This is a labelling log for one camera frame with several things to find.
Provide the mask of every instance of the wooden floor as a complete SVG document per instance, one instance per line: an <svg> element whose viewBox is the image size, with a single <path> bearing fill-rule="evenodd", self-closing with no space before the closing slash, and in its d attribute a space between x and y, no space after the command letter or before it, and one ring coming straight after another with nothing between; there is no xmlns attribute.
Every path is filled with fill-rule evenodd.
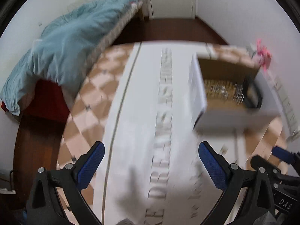
<svg viewBox="0 0 300 225"><path fill-rule="evenodd" d="M226 44L199 19L132 20L116 39L116 44L149 40L190 40ZM19 127L14 169L15 189L25 203L39 167L56 168L60 140L65 124L38 117L23 116Z"/></svg>

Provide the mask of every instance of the open box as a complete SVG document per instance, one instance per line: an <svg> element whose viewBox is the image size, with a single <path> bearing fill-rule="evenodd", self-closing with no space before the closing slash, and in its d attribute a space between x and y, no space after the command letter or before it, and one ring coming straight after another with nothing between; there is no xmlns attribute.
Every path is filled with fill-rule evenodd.
<svg viewBox="0 0 300 225"><path fill-rule="evenodd" d="M207 97L207 81L222 80L242 84L245 77L254 80L262 95L259 109L250 109L244 103L231 99ZM267 126L280 116L276 95L266 81L259 67L233 63L223 59L201 58L193 55L189 75L190 100L194 128L211 130L215 128L255 128Z"/></svg>

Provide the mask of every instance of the metal screw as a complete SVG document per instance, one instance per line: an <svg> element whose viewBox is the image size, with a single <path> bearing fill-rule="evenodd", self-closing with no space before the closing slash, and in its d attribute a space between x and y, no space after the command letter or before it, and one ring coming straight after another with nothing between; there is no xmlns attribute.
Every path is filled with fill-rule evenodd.
<svg viewBox="0 0 300 225"><path fill-rule="evenodd" d="M266 170L265 170L263 167L260 167L260 168L259 168L259 171L260 171L261 173L264 173Z"/></svg>
<svg viewBox="0 0 300 225"><path fill-rule="evenodd" d="M65 165L65 169L67 169L67 170L70 170L70 169L72 169L72 167L73 167L74 165L72 164L72 163L68 163L67 165Z"/></svg>
<svg viewBox="0 0 300 225"><path fill-rule="evenodd" d="M239 166L236 165L235 163L232 163L230 166L233 170L237 170L239 168Z"/></svg>
<svg viewBox="0 0 300 225"><path fill-rule="evenodd" d="M38 171L39 173L42 173L43 171L45 171L45 168L40 167L37 171Z"/></svg>

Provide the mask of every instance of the blue textured pad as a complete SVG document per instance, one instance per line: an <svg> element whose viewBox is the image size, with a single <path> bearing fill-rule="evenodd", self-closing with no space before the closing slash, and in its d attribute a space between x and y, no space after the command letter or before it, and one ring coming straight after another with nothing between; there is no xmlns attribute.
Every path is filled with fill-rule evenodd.
<svg viewBox="0 0 300 225"><path fill-rule="evenodd" d="M295 162L294 160L294 154L284 150L282 148L280 148L279 146L275 146L272 149L272 155L276 156L277 158L279 158L280 160L286 162L287 164L292 164Z"/></svg>
<svg viewBox="0 0 300 225"><path fill-rule="evenodd" d="M203 143L200 143L198 153L214 185L224 192L227 188L226 173Z"/></svg>
<svg viewBox="0 0 300 225"><path fill-rule="evenodd" d="M102 161L105 153L105 147L102 142L95 148L94 152L90 155L86 163L83 165L77 176L77 188L79 191L86 189L94 173L96 172L100 162Z"/></svg>

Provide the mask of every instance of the teal comforter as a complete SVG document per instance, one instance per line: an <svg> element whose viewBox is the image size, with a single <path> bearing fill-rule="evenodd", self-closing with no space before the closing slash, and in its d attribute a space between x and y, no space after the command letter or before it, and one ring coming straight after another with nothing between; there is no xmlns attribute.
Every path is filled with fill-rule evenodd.
<svg viewBox="0 0 300 225"><path fill-rule="evenodd" d="M52 21L40 40L20 59L0 98L14 115L18 102L33 92L39 79L57 83L75 98L92 65L87 56L138 0L96 0Z"/></svg>

